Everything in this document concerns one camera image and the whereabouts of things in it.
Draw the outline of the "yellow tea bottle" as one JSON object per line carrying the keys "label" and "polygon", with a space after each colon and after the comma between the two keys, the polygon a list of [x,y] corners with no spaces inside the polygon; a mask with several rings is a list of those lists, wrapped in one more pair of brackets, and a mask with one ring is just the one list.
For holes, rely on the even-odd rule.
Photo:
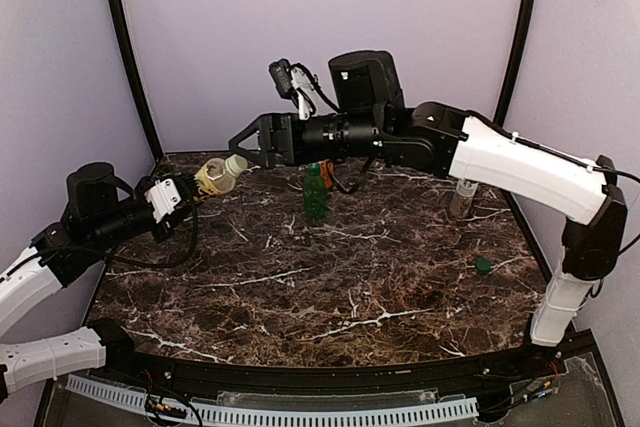
{"label": "yellow tea bottle", "polygon": [[226,195],[236,185],[236,178],[227,171],[221,158],[209,159],[194,175],[194,181],[199,197]]}

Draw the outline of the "green soda bottle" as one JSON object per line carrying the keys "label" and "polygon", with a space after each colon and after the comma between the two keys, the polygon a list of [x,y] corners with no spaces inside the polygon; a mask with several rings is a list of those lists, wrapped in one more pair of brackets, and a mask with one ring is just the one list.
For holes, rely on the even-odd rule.
{"label": "green soda bottle", "polygon": [[315,226],[322,225],[328,215],[328,189],[319,163],[307,166],[303,201],[307,221]]}

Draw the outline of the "coffee latte bottle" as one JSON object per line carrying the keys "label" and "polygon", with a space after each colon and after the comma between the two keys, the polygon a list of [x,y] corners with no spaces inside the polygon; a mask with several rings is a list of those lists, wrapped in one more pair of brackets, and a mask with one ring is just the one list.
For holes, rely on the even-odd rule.
{"label": "coffee latte bottle", "polygon": [[466,179],[458,180],[449,204],[449,213],[453,218],[462,219],[468,215],[478,186],[478,182]]}

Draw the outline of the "green bottle cap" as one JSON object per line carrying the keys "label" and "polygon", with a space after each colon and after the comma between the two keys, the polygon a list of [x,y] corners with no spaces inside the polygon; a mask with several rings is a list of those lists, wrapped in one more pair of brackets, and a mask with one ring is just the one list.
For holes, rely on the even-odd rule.
{"label": "green bottle cap", "polygon": [[492,263],[484,257],[478,257],[475,260],[475,270],[480,275],[487,275],[492,270]]}

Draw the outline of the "cream bottle cap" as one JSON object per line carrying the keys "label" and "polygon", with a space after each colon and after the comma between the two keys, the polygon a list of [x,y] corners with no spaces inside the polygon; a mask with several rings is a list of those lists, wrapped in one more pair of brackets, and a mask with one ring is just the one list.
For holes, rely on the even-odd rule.
{"label": "cream bottle cap", "polygon": [[238,178],[247,168],[248,161],[237,154],[228,157],[224,161],[224,171],[233,178]]}

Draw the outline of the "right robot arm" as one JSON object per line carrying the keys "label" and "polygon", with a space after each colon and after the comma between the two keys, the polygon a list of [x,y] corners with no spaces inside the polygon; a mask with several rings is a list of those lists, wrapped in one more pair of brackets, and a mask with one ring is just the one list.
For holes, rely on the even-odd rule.
{"label": "right robot arm", "polygon": [[407,107],[393,57],[384,50],[342,54],[328,67],[335,98],[328,114],[315,115],[311,96],[321,89],[310,71],[285,59],[271,63],[279,96],[296,111],[257,117],[231,138],[230,151],[264,168],[381,159],[440,178],[483,183],[562,213],[564,255],[529,331],[535,345],[558,345],[622,251],[628,208],[613,162],[556,151],[472,110],[439,102]]}

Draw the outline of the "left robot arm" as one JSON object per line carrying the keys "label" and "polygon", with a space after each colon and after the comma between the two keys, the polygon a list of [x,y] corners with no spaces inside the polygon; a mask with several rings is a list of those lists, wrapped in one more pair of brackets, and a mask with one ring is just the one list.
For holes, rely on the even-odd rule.
{"label": "left robot arm", "polygon": [[[93,162],[67,177],[68,202],[61,219],[38,233],[1,274],[1,331],[7,333],[32,308],[69,287],[90,267],[122,262],[117,245],[149,233],[170,238],[185,219],[196,222],[197,184],[186,175],[136,187],[116,176],[107,162]],[[131,337],[111,319],[75,331],[1,347],[1,396],[85,369],[127,364]]]}

